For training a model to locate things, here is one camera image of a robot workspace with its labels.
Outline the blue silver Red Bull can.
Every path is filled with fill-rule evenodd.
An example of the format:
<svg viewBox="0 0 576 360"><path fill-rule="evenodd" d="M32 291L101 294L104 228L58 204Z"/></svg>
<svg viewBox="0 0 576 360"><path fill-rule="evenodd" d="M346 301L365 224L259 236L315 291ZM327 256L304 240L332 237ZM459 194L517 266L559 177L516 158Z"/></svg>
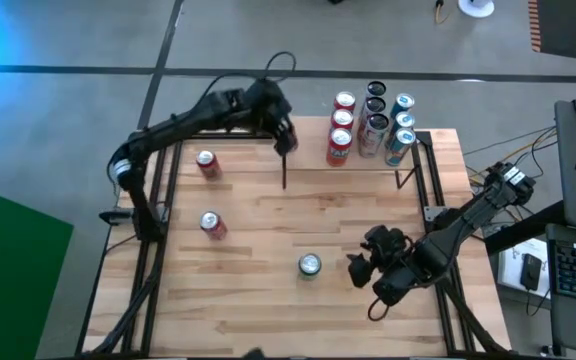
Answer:
<svg viewBox="0 0 576 360"><path fill-rule="evenodd" d="M408 149L416 142L416 134L410 128L400 128L394 132L385 147L385 163L398 166Z"/></svg>
<svg viewBox="0 0 576 360"><path fill-rule="evenodd" d="M415 105L415 99L408 93L400 93L395 97L390 116L396 117L401 112L409 111Z"/></svg>
<svg viewBox="0 0 576 360"><path fill-rule="evenodd" d="M395 115L391 116L392 127L390 129L390 134L394 135L401 128L412 129L415 125L415 116L407 111L401 111Z"/></svg>

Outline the black diagonal desk bar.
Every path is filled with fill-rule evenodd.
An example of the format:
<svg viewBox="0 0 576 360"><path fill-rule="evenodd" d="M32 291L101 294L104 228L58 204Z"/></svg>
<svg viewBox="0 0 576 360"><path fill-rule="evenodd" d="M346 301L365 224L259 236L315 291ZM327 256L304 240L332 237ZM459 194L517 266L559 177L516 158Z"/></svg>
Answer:
<svg viewBox="0 0 576 360"><path fill-rule="evenodd" d="M505 251L530 238L545 233L548 224L566 225L564 202L559 201L510 227L485 238L489 255Z"/></svg>

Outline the wooden shelf with black legs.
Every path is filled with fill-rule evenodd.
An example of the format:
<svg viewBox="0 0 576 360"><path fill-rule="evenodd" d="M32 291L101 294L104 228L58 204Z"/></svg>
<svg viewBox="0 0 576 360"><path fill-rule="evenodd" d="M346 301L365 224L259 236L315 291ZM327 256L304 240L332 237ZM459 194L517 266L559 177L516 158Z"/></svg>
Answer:
<svg viewBox="0 0 576 360"><path fill-rule="evenodd" d="M326 155L329 148L329 116L294 116L291 118L298 139L298 147L282 161L282 185L287 188L296 175L315 172L348 172L348 171L400 171L404 178L410 171L425 164L422 145L409 148L398 166L385 163L385 150L380 146L377 155L372 158L362 157L358 152L356 141L352 142L346 162L342 166L331 166Z"/></svg>

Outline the black table clamp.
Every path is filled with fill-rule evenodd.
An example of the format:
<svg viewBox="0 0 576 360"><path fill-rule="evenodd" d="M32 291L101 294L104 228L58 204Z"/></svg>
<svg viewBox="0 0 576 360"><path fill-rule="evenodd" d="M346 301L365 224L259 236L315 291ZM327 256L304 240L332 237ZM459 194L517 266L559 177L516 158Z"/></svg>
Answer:
<svg viewBox="0 0 576 360"><path fill-rule="evenodd" d="M99 218L110 226L117 226L121 224L131 223L132 217L133 217L132 208L116 208L112 210L103 211L99 214Z"/></svg>

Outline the white round base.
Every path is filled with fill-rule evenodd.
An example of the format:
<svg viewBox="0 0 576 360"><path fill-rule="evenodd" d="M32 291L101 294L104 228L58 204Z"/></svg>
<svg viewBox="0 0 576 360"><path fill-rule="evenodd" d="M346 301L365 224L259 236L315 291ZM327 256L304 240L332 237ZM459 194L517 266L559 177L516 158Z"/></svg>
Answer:
<svg viewBox="0 0 576 360"><path fill-rule="evenodd" d="M486 18L495 10L494 0L458 0L458 7L473 18Z"/></svg>

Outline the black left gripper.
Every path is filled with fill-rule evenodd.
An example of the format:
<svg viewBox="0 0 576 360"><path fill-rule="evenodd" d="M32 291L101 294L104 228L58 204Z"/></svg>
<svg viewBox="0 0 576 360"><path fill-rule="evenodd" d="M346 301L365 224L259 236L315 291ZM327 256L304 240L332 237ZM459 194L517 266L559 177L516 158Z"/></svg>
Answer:
<svg viewBox="0 0 576 360"><path fill-rule="evenodd" d="M277 82L256 79L245 91L245 105L249 109L245 122L248 128L277 130L274 149L279 156L298 148L295 127L289 119L292 107Z"/></svg>

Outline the red zero sugar soda can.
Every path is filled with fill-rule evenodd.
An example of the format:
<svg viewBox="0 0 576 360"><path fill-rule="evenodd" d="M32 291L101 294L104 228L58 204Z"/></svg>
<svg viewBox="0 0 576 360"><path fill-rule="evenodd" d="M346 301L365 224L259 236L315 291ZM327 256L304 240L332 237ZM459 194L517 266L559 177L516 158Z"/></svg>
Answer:
<svg viewBox="0 0 576 360"><path fill-rule="evenodd" d="M354 124L354 115L347 109L336 109L330 118L331 130L346 129L351 131Z"/></svg>

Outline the red Coca-Cola can black label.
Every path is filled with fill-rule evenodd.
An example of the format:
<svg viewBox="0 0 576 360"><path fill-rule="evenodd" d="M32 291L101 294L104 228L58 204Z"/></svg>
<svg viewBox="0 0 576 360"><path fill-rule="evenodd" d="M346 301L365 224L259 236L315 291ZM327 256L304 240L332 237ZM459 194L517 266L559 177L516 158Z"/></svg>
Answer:
<svg viewBox="0 0 576 360"><path fill-rule="evenodd" d="M211 151L200 151L196 156L196 164L207 180L217 180L222 176L222 170L217 156Z"/></svg>

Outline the green floor mat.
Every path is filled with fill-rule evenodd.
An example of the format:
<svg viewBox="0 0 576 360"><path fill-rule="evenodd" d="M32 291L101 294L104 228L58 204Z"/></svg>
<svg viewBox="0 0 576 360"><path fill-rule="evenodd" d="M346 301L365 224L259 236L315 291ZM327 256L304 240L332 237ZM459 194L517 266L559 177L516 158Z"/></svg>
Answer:
<svg viewBox="0 0 576 360"><path fill-rule="evenodd" d="M0 360L34 360L72 233L0 197Z"/></svg>

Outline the red Coca-Cola original can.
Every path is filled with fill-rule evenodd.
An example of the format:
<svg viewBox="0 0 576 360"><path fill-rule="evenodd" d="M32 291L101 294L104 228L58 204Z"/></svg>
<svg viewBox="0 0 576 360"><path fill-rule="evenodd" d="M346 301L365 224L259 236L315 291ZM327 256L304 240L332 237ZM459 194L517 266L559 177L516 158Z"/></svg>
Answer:
<svg viewBox="0 0 576 360"><path fill-rule="evenodd" d="M210 240L222 240L227 235L227 227L222 217L213 211L207 211L200 217L200 228Z"/></svg>

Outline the white paper sheet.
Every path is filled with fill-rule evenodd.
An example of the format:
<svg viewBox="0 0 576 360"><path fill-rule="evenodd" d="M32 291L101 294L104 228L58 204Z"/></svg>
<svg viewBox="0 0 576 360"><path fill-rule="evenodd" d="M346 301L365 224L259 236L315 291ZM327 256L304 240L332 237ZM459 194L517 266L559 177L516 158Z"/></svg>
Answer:
<svg viewBox="0 0 576 360"><path fill-rule="evenodd" d="M521 283L526 255L531 255L541 261L538 287L530 293L550 299L550 295L547 294L550 287L547 243L539 239L529 239L499 254L497 283L515 290L526 291L526 287Z"/></svg>

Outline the green Sprite can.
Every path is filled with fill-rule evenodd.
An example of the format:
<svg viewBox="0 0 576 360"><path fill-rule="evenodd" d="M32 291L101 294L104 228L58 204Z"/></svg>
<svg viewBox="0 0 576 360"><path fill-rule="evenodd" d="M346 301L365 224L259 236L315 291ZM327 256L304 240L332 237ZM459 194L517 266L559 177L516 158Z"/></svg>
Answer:
<svg viewBox="0 0 576 360"><path fill-rule="evenodd" d="M322 269L322 261L317 254L307 253L298 260L299 276L304 280L314 279Z"/></svg>

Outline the black mat orange striped edges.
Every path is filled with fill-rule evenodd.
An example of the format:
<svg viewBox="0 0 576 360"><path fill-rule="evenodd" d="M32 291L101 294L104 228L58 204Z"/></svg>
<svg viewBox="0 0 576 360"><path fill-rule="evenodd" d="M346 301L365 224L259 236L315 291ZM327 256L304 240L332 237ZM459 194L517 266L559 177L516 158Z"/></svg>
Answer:
<svg viewBox="0 0 576 360"><path fill-rule="evenodd" d="M534 52L576 59L576 0L528 0Z"/></svg>

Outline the red Fanta strawberry can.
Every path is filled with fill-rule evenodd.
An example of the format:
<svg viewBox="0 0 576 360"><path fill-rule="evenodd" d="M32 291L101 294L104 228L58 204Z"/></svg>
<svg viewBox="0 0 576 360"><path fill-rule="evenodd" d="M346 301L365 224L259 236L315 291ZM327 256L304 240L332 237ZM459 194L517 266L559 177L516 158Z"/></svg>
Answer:
<svg viewBox="0 0 576 360"><path fill-rule="evenodd" d="M334 167L343 166L347 161L351 144L352 134L349 130L345 128L334 129L329 135L326 153L327 163Z"/></svg>

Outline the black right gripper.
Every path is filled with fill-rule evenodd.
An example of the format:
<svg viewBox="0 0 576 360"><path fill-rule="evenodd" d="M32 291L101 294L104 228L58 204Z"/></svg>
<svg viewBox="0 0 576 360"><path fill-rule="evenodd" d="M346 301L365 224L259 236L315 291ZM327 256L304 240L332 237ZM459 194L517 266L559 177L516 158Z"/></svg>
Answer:
<svg viewBox="0 0 576 360"><path fill-rule="evenodd" d="M377 297L387 306L394 306L417 283L417 277L409 262L411 260L411 239L400 229L388 229L377 225L364 235L362 247L366 250L380 250L378 270L382 276L373 284ZM371 279L373 264L363 254L347 254L350 261L348 273L353 286L363 288Z"/></svg>

